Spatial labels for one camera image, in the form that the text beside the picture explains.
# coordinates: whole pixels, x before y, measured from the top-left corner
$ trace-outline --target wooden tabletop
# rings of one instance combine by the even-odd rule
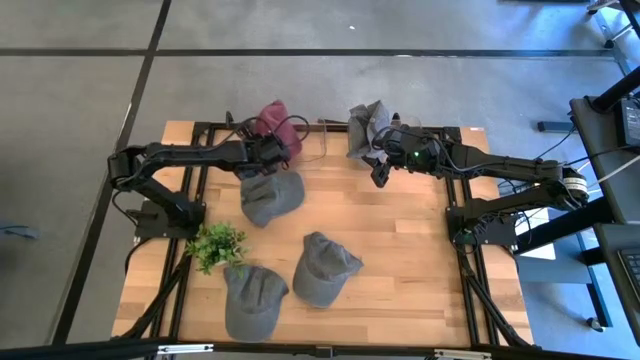
[[[189,144],[193,122],[170,121],[162,142]],[[483,129],[463,128],[463,142],[488,151]],[[216,141],[228,134],[216,131]],[[290,290],[304,235],[314,231],[345,246],[364,267],[350,278],[329,309],[315,309],[293,291],[285,296],[278,325],[269,340],[287,344],[468,346],[469,335],[456,252],[446,230],[448,205],[443,180],[393,171],[384,189],[371,181],[370,168],[349,160],[347,134],[311,133],[292,164],[305,185],[305,200],[293,212],[257,228],[240,208],[239,181],[211,168],[204,201],[207,224],[230,222],[247,233],[251,264],[282,276]],[[155,177],[178,190],[183,168],[165,168]],[[191,196],[198,171],[194,172]],[[495,181],[471,181],[474,197],[498,196]],[[113,335],[128,330],[158,291],[167,239],[154,239],[132,257]],[[532,341],[513,259],[501,248],[483,246],[491,295],[525,340]],[[180,340],[233,341],[224,326],[226,285],[222,269],[206,276],[192,264],[180,323]],[[488,342],[482,306],[476,300],[480,338]],[[173,299],[165,309],[161,334],[168,333]]]

